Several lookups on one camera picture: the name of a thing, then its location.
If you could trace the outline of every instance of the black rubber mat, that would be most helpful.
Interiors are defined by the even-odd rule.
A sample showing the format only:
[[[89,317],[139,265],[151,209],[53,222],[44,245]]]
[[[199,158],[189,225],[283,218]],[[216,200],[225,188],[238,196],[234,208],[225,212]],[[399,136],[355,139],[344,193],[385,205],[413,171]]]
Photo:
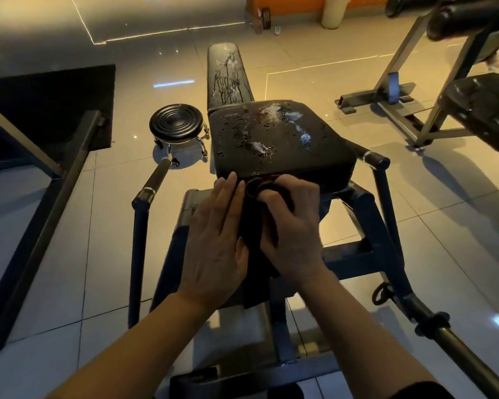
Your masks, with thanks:
[[[90,149],[111,147],[115,65],[0,78],[0,113],[60,162],[86,110],[110,120]],[[27,162],[0,138],[0,169]]]

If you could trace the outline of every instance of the trash can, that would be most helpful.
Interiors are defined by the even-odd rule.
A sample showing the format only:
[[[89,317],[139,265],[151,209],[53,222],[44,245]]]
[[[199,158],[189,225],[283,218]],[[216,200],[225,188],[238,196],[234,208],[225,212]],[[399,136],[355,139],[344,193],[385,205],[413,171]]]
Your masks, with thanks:
[[[336,29],[344,18],[347,4],[350,0],[325,0],[324,15],[321,26],[327,29]]]

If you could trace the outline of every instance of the person's right hand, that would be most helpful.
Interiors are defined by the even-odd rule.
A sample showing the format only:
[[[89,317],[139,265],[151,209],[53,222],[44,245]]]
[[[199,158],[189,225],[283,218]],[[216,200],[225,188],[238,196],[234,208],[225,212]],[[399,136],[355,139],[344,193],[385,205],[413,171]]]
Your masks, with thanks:
[[[270,210],[279,236],[279,242],[274,246],[270,229],[263,224],[261,249],[277,271],[294,287],[300,288],[326,269],[318,229],[320,188],[292,175],[281,175],[275,183],[290,192],[294,212],[290,212],[278,192],[263,190],[259,194],[258,200]]]

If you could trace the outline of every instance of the wall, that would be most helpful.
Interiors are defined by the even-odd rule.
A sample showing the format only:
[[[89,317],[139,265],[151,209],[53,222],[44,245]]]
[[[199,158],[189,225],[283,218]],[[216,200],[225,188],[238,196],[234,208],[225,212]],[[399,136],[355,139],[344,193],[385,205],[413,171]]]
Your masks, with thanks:
[[[325,0],[246,0],[246,9],[257,16],[257,9],[269,7],[272,15],[307,14],[319,12]],[[386,0],[351,0],[347,8],[384,5]]]

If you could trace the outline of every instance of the person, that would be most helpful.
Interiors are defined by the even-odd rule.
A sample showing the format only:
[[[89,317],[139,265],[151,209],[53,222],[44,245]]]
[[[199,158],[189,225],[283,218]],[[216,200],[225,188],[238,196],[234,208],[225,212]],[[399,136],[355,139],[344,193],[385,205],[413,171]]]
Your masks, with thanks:
[[[304,299],[352,395],[451,397],[326,268],[318,231],[319,187],[291,175],[276,182],[289,190],[294,211],[276,191],[259,194],[279,236],[274,245],[265,227],[261,249]],[[177,292],[47,398],[152,398],[178,355],[246,275],[249,251],[236,236],[244,196],[244,181],[237,185],[236,174],[216,181],[193,214]]]

